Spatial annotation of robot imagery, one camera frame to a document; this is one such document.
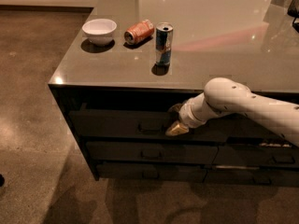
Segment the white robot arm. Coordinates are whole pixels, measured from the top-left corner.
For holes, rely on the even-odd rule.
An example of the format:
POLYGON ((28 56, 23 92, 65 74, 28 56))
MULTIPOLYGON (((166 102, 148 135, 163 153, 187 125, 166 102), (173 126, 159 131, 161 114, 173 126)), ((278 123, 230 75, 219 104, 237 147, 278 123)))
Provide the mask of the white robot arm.
POLYGON ((236 113, 299 147, 298 108, 297 104, 254 94, 247 86, 231 79, 216 77, 208 81, 201 94, 171 107, 178 113, 178 119, 165 134, 185 134, 210 119, 236 113))

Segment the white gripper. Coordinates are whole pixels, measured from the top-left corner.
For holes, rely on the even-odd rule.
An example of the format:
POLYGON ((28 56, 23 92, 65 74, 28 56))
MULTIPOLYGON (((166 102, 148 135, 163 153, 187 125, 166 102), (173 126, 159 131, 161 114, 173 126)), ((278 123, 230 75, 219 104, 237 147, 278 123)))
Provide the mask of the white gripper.
POLYGON ((185 103, 178 103, 172 105, 168 111, 178 113, 179 120, 175 121, 165 132, 167 136, 177 136, 185 134, 189 131, 189 128, 196 129, 206 124, 205 120, 198 119, 192 112, 192 100, 188 100, 185 103))

